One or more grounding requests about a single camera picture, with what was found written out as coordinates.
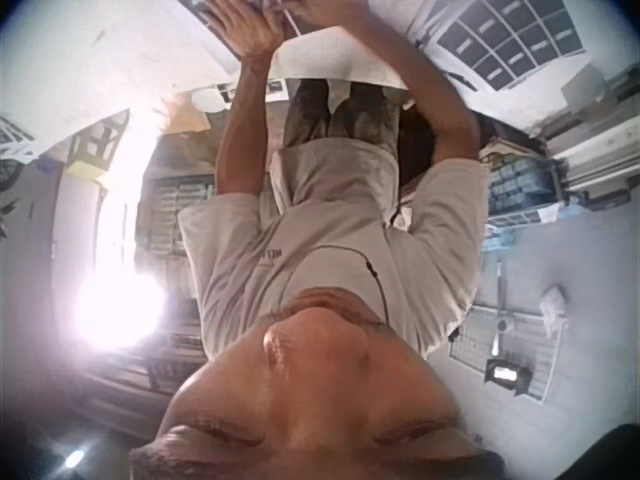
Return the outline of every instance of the brown shorts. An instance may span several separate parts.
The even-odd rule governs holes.
[[[353,138],[380,147],[398,158],[400,108],[382,87],[353,82],[351,94],[331,114],[326,80],[304,79],[291,100],[284,147],[321,138]]]

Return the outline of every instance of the eye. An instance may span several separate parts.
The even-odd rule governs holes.
[[[264,441],[263,437],[254,435],[244,428],[220,419],[198,418],[190,423],[192,428],[232,447],[253,448]]]
[[[444,425],[440,422],[413,422],[375,438],[375,442],[384,447],[402,445],[418,440],[442,428],[444,428]]]
[[[224,430],[219,430],[219,429],[207,429],[207,430],[200,429],[200,430],[206,433],[207,435],[209,435],[210,437],[215,438],[219,442],[222,442],[232,447],[253,448],[253,447],[257,447],[262,443],[262,439],[240,438],[228,432],[225,432]]]

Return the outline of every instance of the white cloth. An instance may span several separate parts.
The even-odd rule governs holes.
[[[345,288],[383,320],[386,302],[391,327],[423,355],[463,320],[487,217],[488,172],[479,162],[435,165],[418,186],[408,232],[385,227],[397,167],[381,149],[316,140],[283,150],[271,177],[282,214],[265,228],[258,197],[248,194],[214,197],[180,214],[210,358],[311,287]]]

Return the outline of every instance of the nose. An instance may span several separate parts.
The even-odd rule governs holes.
[[[332,371],[362,369],[367,363],[365,332],[338,314],[310,308],[273,325],[265,334],[264,349],[274,374],[291,370]]]
[[[353,440],[366,396],[365,332],[325,309],[309,309],[272,326],[264,337],[271,413],[289,446]]]

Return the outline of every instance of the hand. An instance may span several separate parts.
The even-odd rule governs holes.
[[[367,0],[283,0],[276,8],[291,10],[323,27],[348,25],[369,14]]]
[[[284,41],[282,15],[273,9],[256,12],[247,0],[207,0],[214,15],[204,18],[242,60],[270,59]]]

